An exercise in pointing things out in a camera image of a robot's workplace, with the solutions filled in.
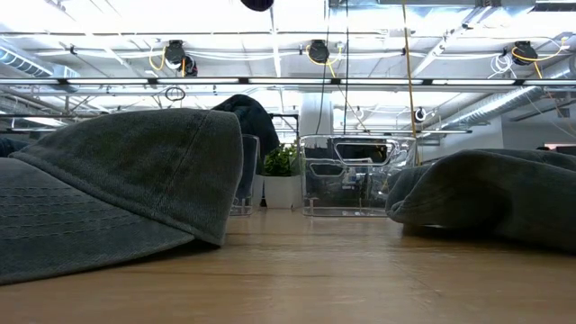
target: gray baseball cap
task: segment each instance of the gray baseball cap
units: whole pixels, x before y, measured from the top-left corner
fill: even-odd
[[[0,284],[221,245],[241,170],[229,112],[126,112],[56,131],[0,158]]]

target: wooden table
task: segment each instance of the wooden table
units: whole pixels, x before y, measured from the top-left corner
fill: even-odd
[[[0,287],[0,323],[574,323],[576,258],[268,211],[224,248]]]

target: cap brim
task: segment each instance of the cap brim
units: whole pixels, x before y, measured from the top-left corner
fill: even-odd
[[[0,284],[113,265],[194,239],[20,160],[0,158],[0,170]]]

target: clear plastic bin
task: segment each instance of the clear plastic bin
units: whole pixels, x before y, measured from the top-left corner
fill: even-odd
[[[230,216],[251,215],[260,202],[260,199],[254,198],[262,197],[262,185],[258,185],[259,178],[256,175],[257,162],[260,156],[260,140],[253,135],[242,135],[242,147],[244,149],[244,166]]]
[[[416,149],[416,140],[408,137],[302,137],[302,212],[308,216],[386,216],[387,179],[416,165]]]

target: metal frame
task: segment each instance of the metal frame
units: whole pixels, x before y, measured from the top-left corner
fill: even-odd
[[[407,86],[405,78],[321,78],[321,77],[107,77],[107,78],[0,78],[2,86]],[[485,87],[485,86],[576,86],[576,79],[479,79],[479,78],[417,78],[414,87]]]

